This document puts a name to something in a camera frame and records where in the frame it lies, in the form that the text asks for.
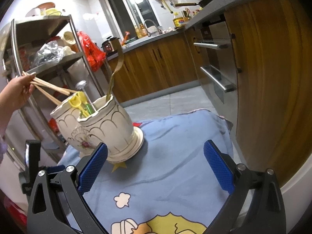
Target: ceramic vase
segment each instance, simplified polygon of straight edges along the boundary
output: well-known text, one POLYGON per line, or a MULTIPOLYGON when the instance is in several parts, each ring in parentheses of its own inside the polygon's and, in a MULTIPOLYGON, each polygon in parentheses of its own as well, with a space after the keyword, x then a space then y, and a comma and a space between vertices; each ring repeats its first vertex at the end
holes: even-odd
POLYGON ((61 105, 51 112, 51 117, 57 122, 60 133, 75 149, 81 152, 80 157, 90 155, 95 146, 88 141, 84 128, 78 123, 80 110, 73 108, 65 99, 61 105))
POLYGON ((143 133, 133 127, 128 113, 110 96, 97 99, 94 103, 97 111, 87 118, 78 117, 90 144, 97 146, 104 142, 108 148, 107 161, 123 162, 134 156, 143 143, 143 133))

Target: window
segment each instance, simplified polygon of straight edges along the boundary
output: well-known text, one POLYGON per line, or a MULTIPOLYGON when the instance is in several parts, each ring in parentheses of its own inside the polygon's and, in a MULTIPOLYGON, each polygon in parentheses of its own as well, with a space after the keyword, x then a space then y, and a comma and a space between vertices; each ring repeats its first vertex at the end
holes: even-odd
MULTIPOLYGON (((110 9, 111 16, 115 22, 116 28, 121 38, 124 37, 125 32, 130 32, 128 39, 136 38, 135 28, 140 29, 140 25, 144 21, 150 19, 155 22, 156 26, 159 23, 149 3, 149 0, 105 0, 110 9)), ((147 28, 151 27, 152 22, 146 22, 147 28)))

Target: window frame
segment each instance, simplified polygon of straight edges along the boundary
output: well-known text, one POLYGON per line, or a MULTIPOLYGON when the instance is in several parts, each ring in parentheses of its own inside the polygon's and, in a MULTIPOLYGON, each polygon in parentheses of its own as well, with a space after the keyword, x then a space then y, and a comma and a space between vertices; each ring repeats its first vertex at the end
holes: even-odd
MULTIPOLYGON (((120 37, 121 39, 123 39, 123 38, 124 38, 124 35, 122 34, 122 32, 121 32, 121 30, 120 30, 120 27, 119 27, 119 25, 118 25, 118 22, 117 22, 117 20, 116 20, 116 17, 115 17, 115 15, 114 15, 114 13, 113 13, 113 10, 112 10, 112 8, 111 8, 111 6, 110 6, 110 3, 109 3, 108 0, 104 0, 104 1, 105 1, 105 4, 106 4, 107 8, 108 8, 109 16, 111 17, 111 20, 112 20, 112 22, 114 23, 114 25, 115 25, 115 27, 116 27, 116 29, 117 29, 117 32, 115 32, 115 33, 116 33, 117 35, 119 35, 119 37, 120 37)), ((123 3, 124 3, 124 6, 126 7, 126 10, 127 10, 128 14, 129 14, 129 16, 130 16, 130 19, 131 19, 132 23, 134 24, 134 26, 136 26, 137 24, 136 24, 136 22, 135 22, 135 19, 134 19, 134 17, 133 17, 133 14, 132 14, 132 12, 131 12, 131 9, 130 9, 130 7, 129 7, 127 1, 126 1, 126 0, 122 0, 122 1, 123 1, 123 3)), ((154 15, 155 15, 155 17, 156 17, 156 19, 157 19, 157 21, 158 21, 158 24, 161 25, 160 19, 159 19, 159 17, 158 17, 158 14, 156 13, 156 9, 155 9, 155 7, 154 7, 154 5, 153 5, 153 3, 152 3, 152 0, 148 0, 148 2, 149 2, 149 5, 151 6, 152 11, 153 11, 153 13, 154 13, 154 15)), ((139 10, 139 8, 138 8, 138 5, 137 5, 136 3, 135 3, 134 5, 135 5, 135 8, 136 8, 136 10, 137 10, 137 12, 138 12, 138 15, 139 15, 139 17, 140 17, 142 23, 144 23, 144 18, 143 18, 142 14, 141 14, 141 12, 140 12, 140 10, 139 10)))

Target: gray countertop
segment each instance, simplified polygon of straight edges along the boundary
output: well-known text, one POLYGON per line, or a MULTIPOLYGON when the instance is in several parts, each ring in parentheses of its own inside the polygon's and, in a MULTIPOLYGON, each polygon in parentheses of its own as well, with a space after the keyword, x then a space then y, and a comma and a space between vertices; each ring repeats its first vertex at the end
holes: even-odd
MULTIPOLYGON (((200 24, 204 21, 209 20, 210 18, 213 18, 214 16, 218 16, 224 11, 230 7, 234 7, 238 4, 245 3, 249 0, 213 0, 208 5, 206 5, 202 11, 200 11, 196 17, 192 18, 189 22, 185 24, 185 28, 178 31, 172 31, 166 34, 158 35, 156 37, 144 37, 140 40, 135 41, 134 43, 129 44, 128 48, 124 49, 124 53, 127 53, 135 48, 138 48, 140 46, 143 46, 145 44, 151 43, 153 41, 169 37, 178 33, 183 32, 186 29, 189 29, 192 26, 195 26, 197 24, 200 24)), ((117 54, 114 54, 108 58, 108 60, 114 59, 117 57, 117 54)))

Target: pan handle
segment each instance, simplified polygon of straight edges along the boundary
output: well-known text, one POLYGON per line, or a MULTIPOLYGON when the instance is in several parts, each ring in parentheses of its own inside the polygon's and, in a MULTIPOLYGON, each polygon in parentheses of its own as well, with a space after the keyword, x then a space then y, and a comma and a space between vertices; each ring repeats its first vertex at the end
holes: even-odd
POLYGON ((197 6, 197 3, 175 3, 175 7, 184 7, 184 6, 197 6))

